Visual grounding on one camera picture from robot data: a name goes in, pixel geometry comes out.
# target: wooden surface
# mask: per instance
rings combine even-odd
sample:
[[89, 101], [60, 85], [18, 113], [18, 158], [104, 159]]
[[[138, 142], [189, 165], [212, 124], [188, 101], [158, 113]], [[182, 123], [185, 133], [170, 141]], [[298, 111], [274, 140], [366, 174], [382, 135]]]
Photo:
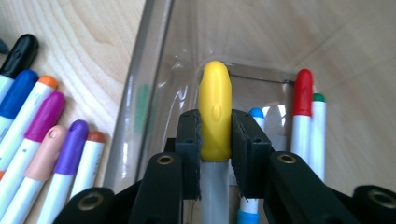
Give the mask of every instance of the wooden surface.
[[[143, 5], [144, 0], [1, 1], [0, 38], [12, 46], [20, 35], [35, 35], [40, 49], [33, 69], [60, 81], [58, 90], [67, 105], [59, 123], [69, 126], [85, 119], [92, 130], [106, 134], [97, 186], [103, 180]], [[314, 12], [314, 6], [277, 10], [290, 14], [289, 10], [312, 7]], [[294, 52], [298, 57], [291, 63], [311, 68], [317, 89], [327, 98], [326, 183], [348, 195], [356, 186], [368, 184], [396, 191], [395, 9], [392, 1], [334, 1], [326, 13], [298, 19], [322, 23], [303, 28], [326, 40], [294, 39], [293, 44], [315, 45], [315, 50]], [[276, 44], [277, 37], [272, 39]], [[35, 222], [47, 188], [28, 223]]]

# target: purple marker cap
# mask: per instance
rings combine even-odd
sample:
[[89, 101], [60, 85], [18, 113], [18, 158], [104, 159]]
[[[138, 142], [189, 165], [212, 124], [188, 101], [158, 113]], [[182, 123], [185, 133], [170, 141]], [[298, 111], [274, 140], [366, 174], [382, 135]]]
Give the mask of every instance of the purple marker cap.
[[50, 128], [55, 126], [63, 110], [64, 95], [53, 91], [41, 104], [24, 137], [35, 142], [42, 142]]
[[75, 175], [77, 173], [79, 159], [89, 131], [87, 122], [82, 119], [72, 123], [53, 170], [54, 173], [60, 175]]

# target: green marker cap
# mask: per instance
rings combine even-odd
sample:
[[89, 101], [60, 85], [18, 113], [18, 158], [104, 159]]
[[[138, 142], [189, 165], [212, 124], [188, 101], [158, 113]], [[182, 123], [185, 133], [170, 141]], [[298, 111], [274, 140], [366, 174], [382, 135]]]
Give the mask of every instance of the green marker cap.
[[314, 101], [326, 102], [324, 95], [320, 93], [314, 93]]

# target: purple marker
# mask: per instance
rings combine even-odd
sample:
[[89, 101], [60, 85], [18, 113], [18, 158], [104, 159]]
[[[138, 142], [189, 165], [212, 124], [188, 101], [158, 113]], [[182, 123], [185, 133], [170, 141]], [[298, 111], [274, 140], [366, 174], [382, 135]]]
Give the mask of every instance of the purple marker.
[[84, 120], [78, 119], [70, 126], [37, 223], [52, 223], [64, 208], [88, 133]]
[[7, 211], [24, 173], [41, 145], [47, 131], [52, 128], [64, 110], [64, 95], [54, 91], [40, 106], [15, 156], [0, 182], [0, 219]]

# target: metal ring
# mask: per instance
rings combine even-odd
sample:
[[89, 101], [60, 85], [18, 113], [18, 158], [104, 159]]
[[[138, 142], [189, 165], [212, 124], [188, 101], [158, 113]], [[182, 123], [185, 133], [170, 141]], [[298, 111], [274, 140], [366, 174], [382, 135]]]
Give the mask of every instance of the metal ring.
[[103, 201], [103, 195], [99, 192], [91, 192], [85, 195], [78, 202], [78, 208], [81, 211], [89, 211], [99, 206]]
[[297, 162], [297, 160], [294, 157], [285, 153], [282, 153], [279, 156], [277, 156], [277, 159], [289, 164]]
[[379, 191], [377, 189], [371, 189], [368, 192], [368, 195], [371, 200], [373, 200], [375, 203], [378, 203], [381, 206], [393, 209], [396, 208], [396, 199], [393, 198], [392, 196], [389, 196], [387, 193], [384, 193], [382, 191]]
[[167, 165], [174, 161], [174, 158], [171, 156], [161, 156], [157, 159], [157, 162], [161, 165]]

